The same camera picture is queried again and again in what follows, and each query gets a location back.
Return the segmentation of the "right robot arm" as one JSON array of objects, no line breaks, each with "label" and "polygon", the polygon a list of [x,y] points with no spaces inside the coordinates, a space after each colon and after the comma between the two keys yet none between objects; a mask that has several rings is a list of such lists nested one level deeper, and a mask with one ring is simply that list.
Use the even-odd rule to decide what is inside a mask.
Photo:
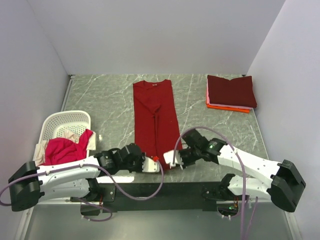
[{"label": "right robot arm", "polygon": [[183,167],[203,159],[241,171],[242,176],[229,173],[221,180],[218,194],[222,200],[245,194],[295,212],[307,184],[293,162],[261,158],[219,138],[208,140],[196,129],[182,134],[182,139],[188,146],[179,151]]}]

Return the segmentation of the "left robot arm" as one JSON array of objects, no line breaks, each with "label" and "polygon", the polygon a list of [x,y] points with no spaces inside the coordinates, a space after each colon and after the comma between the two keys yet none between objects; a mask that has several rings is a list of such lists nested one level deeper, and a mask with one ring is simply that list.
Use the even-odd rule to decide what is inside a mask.
[{"label": "left robot arm", "polygon": [[56,198],[85,197],[94,201],[100,195],[100,188],[90,181],[122,170],[141,173],[146,160],[140,147],[131,143],[69,163],[36,166],[34,161],[28,161],[8,180],[9,206],[12,211],[20,212]]}]

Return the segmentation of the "red t-shirt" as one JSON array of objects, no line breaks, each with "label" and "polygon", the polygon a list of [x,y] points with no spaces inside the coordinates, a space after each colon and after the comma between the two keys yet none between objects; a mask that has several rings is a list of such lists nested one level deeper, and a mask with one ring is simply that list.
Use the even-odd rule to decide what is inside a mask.
[{"label": "red t-shirt", "polygon": [[169,170],[164,153],[174,149],[180,136],[172,82],[145,80],[133,84],[134,142],[148,157],[158,157]]}]

